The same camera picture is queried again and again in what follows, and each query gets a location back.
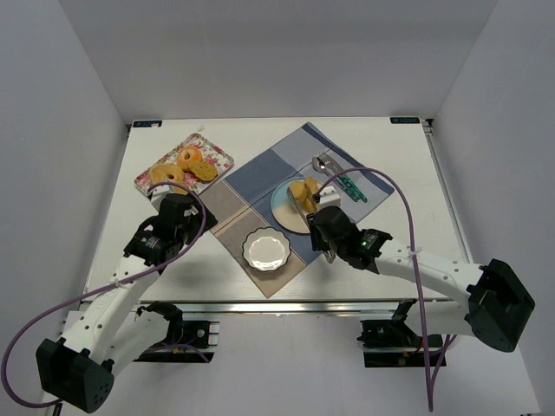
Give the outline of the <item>oblong golden bread roll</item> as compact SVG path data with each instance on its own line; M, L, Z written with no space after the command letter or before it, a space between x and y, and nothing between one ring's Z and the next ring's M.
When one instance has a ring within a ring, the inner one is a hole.
M304 180L304 187L306 191L306 199L304 201L304 208L308 213L315 213L317 210L317 201L315 196L319 189L318 183L312 177L307 177Z

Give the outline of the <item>small round bun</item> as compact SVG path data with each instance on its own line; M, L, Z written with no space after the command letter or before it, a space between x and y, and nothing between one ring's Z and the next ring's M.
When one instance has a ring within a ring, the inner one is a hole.
M289 185L292 197L299 203L303 204L308 198L308 191L303 181L291 182Z

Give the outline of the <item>brown crusty pastry piece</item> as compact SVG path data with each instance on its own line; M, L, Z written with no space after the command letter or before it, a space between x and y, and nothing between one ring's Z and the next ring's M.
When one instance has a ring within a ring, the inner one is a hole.
M191 161L188 167L190 172L203 183L212 182L219 175L217 168L204 160Z

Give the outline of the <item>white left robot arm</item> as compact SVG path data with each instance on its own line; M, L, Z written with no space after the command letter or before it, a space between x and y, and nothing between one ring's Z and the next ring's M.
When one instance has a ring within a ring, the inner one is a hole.
M44 340L36 350L42 389L85 413L97 411L115 377L155 345L181 342L183 314L167 302L137 311L123 322L145 291L175 258L217 219L194 196L168 193L156 215L138 227L113 274L114 287L98 295L57 341Z

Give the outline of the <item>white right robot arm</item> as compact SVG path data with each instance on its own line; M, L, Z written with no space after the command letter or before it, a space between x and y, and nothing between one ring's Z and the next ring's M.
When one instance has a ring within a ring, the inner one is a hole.
M328 251L357 270L421 283L447 298L424 310L413 300L401 301L391 319L401 331L473 336L505 353L517 347L535 302L507 263L460 263L414 252L386 232L358 229L335 206L310 214L307 221L313 250Z

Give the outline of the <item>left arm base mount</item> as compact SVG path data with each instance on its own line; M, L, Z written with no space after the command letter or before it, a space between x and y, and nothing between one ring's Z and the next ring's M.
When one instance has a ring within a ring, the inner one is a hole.
M139 306L138 319L145 312L155 312L169 322L166 338L144 351L135 362L210 363L219 342L219 322L185 315L176 305L155 302Z

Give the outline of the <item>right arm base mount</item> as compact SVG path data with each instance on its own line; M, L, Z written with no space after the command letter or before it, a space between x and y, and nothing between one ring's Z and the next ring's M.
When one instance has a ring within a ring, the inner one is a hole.
M390 318L361 321L362 332L356 339L366 368L424 367L421 336L406 324L408 312L413 309L420 319L415 304L416 300L403 300Z

